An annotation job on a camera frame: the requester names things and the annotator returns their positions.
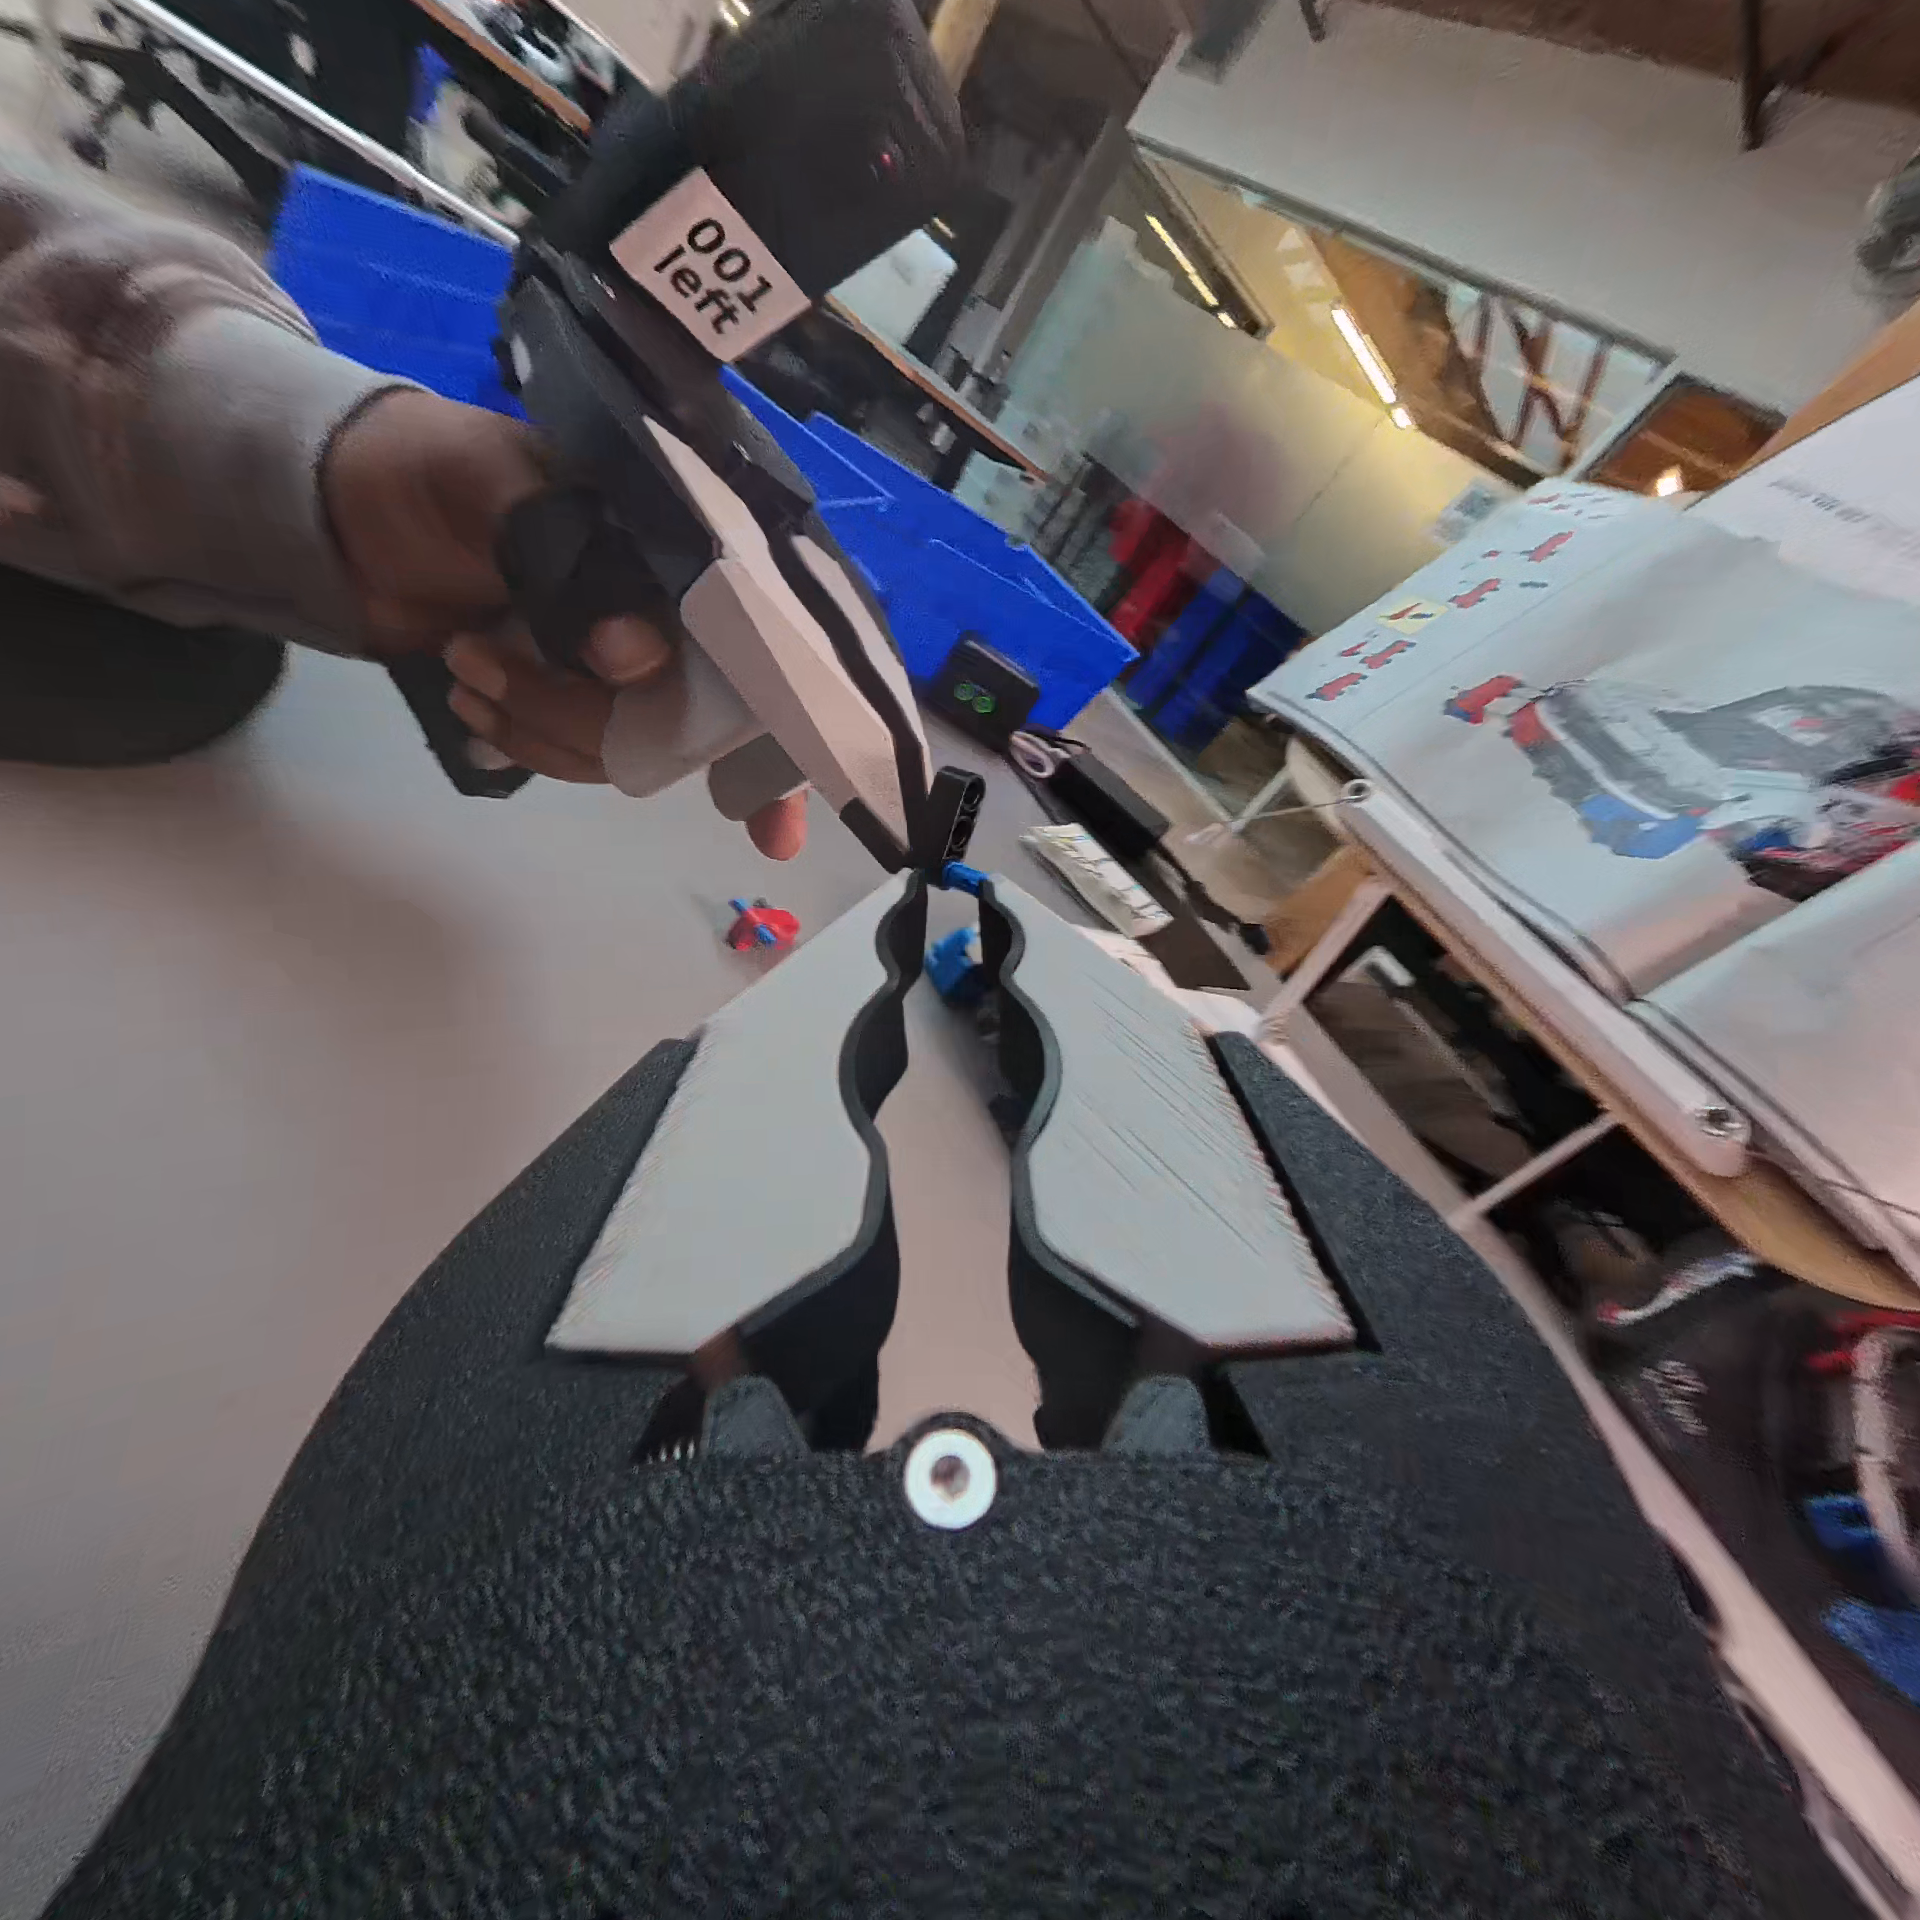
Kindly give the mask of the person's left hand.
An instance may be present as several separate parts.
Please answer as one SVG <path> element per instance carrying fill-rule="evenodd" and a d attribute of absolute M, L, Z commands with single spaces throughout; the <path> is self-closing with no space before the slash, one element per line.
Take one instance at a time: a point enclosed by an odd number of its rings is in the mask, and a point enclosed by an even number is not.
<path fill-rule="evenodd" d="M 439 661 L 436 693 L 470 759 L 609 784 L 618 702 L 663 706 L 676 645 L 649 614 L 602 616 L 574 665 L 546 661 L 497 563 L 507 515 L 551 462 L 520 419 L 433 391 L 383 391 L 327 447 L 321 497 L 361 605 L 367 650 Z"/>

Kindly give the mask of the white book stand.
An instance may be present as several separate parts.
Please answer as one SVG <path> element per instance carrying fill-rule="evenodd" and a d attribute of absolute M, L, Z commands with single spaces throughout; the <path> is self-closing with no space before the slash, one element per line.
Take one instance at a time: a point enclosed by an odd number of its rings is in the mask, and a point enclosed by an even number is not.
<path fill-rule="evenodd" d="M 1282 784 L 1327 816 L 1346 864 L 1327 867 L 1343 890 L 1323 888 L 1304 910 L 1306 949 L 1264 1013 L 1270 1038 L 1346 966 L 1345 952 L 1386 904 L 1398 904 L 1596 1098 L 1602 1125 L 1631 1134 L 1730 1231 L 1744 1226 L 1766 1182 L 1750 1120 L 1729 1094 L 1601 993 L 1379 784 L 1346 777 L 1306 743 L 1287 746 Z"/>

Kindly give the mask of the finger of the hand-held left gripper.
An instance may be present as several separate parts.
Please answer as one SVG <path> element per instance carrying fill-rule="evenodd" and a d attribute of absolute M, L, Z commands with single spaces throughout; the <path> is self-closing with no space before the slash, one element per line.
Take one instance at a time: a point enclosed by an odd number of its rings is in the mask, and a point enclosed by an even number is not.
<path fill-rule="evenodd" d="M 884 870 L 916 866 L 921 713 L 839 551 L 812 534 L 726 534 L 679 613 L 689 654 L 748 713 L 743 738 L 710 762 L 721 811 L 745 822 L 810 789 Z"/>
<path fill-rule="evenodd" d="M 683 443 L 658 423 L 651 424 L 651 435 L 658 443 L 673 485 L 683 494 L 686 503 L 694 507 L 713 541 L 713 555 L 700 566 L 689 584 L 694 584 L 713 562 L 721 541 L 728 534 L 743 537 L 748 533 L 764 533 L 769 539 L 810 534 L 839 551 L 815 510 L 803 510 L 801 527 L 793 533 L 775 525 L 775 515 L 770 512 L 758 512 L 755 505 L 729 479 L 726 479 L 718 469 L 695 453 L 694 446 Z M 855 566 L 849 559 L 846 563 L 854 571 L 855 583 L 865 590 Z M 689 584 L 671 590 L 679 613 L 679 624 L 682 597 Z M 729 743 L 740 739 L 745 734 L 743 725 L 748 713 L 716 670 L 712 670 L 707 661 L 689 654 L 686 633 L 679 642 L 679 666 L 683 673 L 679 706 L 671 706 L 667 713 L 658 713 L 656 717 L 644 717 L 641 722 L 643 794 L 665 789 L 671 777 L 710 769 L 712 759 Z M 929 791 L 931 779 L 932 762 L 929 757 L 929 739 L 924 738 L 924 791 Z"/>

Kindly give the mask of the person's left forearm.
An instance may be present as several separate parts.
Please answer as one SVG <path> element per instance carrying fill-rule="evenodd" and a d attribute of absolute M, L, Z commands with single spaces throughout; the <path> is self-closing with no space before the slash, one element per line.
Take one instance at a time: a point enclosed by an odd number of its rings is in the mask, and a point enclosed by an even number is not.
<path fill-rule="evenodd" d="M 332 443 L 410 382 L 228 237 L 36 157 L 2 177 L 2 562 L 180 629 L 363 655 Z"/>

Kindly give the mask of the red storage bin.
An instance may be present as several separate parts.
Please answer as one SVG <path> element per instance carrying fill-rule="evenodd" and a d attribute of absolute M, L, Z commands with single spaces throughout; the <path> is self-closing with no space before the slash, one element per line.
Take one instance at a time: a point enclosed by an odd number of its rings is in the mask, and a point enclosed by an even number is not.
<path fill-rule="evenodd" d="M 1211 576 L 1211 555 L 1180 520 L 1138 495 L 1114 512 L 1110 553 L 1114 576 L 1103 599 L 1105 616 L 1145 655 Z"/>

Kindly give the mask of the person's black clothing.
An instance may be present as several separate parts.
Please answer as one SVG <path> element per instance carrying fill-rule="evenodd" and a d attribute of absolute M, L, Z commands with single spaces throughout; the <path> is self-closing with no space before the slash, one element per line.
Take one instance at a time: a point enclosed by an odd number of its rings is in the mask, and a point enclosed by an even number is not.
<path fill-rule="evenodd" d="M 2 571 L 2 762 L 136 769 L 203 751 L 275 694 L 288 646 L 180 629 Z"/>

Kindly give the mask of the black brick beam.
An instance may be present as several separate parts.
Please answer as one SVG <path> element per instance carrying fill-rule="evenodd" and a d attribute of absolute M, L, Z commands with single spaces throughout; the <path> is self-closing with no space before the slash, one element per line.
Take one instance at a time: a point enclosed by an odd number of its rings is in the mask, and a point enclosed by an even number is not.
<path fill-rule="evenodd" d="M 915 870 L 929 882 L 947 885 L 950 867 L 966 867 L 988 797 L 988 781 L 982 771 L 962 765 L 943 765 L 921 799 L 908 811 L 908 851 Z"/>

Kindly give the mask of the printed paper packet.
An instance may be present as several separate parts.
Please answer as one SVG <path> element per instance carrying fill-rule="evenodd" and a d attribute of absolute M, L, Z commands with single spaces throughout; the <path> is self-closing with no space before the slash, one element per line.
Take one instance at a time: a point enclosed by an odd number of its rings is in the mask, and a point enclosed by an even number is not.
<path fill-rule="evenodd" d="M 1023 846 L 1119 935 L 1145 942 L 1172 926 L 1166 904 L 1087 826 L 1076 822 L 1027 826 Z"/>

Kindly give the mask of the printed race car box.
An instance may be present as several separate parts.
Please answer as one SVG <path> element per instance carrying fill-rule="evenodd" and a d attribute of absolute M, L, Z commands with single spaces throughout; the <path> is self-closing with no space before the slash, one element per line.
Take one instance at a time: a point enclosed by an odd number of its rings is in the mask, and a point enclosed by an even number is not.
<path fill-rule="evenodd" d="M 1648 1240 L 1550 1202 L 1547 1278 L 1599 1381 L 1919 1786 L 1919 1314 L 1707 1226 Z"/>

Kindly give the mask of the black device with green lights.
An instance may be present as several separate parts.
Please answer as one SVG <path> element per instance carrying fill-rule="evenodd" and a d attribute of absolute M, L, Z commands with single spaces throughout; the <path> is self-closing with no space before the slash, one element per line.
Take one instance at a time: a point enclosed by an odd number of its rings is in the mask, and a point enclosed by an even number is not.
<path fill-rule="evenodd" d="M 929 680 L 931 707 L 995 751 L 1027 728 L 1038 702 L 1041 686 L 1023 665 L 974 630 L 958 634 Z"/>

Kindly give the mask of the blue plastic bin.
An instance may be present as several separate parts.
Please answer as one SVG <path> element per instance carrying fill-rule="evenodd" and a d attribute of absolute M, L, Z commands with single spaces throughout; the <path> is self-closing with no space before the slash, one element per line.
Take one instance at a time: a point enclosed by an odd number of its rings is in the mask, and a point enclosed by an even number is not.
<path fill-rule="evenodd" d="M 332 351 L 524 416 L 497 361 L 511 246 L 300 165 L 280 199 L 267 272 Z"/>
<path fill-rule="evenodd" d="M 979 633 L 1041 686 L 1028 725 L 1068 730 L 1136 649 L 1032 545 L 826 416 L 798 419 L 726 382 L 808 477 L 819 513 L 867 583 L 921 696 L 960 633 Z"/>

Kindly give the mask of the grey desk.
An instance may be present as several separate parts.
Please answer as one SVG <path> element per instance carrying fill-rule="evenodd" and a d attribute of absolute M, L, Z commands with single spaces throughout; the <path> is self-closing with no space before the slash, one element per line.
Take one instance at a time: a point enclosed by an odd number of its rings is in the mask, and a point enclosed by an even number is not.
<path fill-rule="evenodd" d="M 4 775 L 4 1914 L 1440 1912 L 1287 1706 L 1270 1466 L 644 1465 L 545 1354 L 593 1193 L 466 1213 L 743 974 L 700 799 L 466 807 L 310 661 L 174 769 Z"/>

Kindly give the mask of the small blue storage bin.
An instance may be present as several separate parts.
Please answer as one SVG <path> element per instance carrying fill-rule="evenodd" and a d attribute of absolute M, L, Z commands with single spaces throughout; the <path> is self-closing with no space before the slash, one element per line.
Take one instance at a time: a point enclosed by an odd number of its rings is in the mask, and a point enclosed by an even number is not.
<path fill-rule="evenodd" d="M 1195 761 L 1241 717 L 1249 690 L 1310 638 L 1258 586 L 1219 568 L 1120 680 L 1120 696 L 1166 746 Z"/>

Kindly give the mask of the instruction booklet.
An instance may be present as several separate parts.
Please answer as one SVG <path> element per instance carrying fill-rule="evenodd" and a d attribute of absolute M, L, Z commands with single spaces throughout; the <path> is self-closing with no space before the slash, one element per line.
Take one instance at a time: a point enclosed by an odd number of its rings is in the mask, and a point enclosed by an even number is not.
<path fill-rule="evenodd" d="M 1916 1307 L 1916 307 L 1676 507 L 1544 482 L 1256 686 L 1750 1120 L 1730 1231 Z"/>

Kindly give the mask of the black power adapter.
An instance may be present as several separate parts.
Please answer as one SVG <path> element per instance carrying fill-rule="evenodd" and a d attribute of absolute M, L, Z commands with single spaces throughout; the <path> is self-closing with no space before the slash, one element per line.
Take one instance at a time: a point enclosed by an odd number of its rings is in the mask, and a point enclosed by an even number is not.
<path fill-rule="evenodd" d="M 1138 862 L 1164 848 L 1168 816 L 1105 759 L 1060 736 L 1042 736 L 1041 746 L 1047 761 L 1041 786 L 1065 822 L 1084 826 L 1120 862 Z"/>

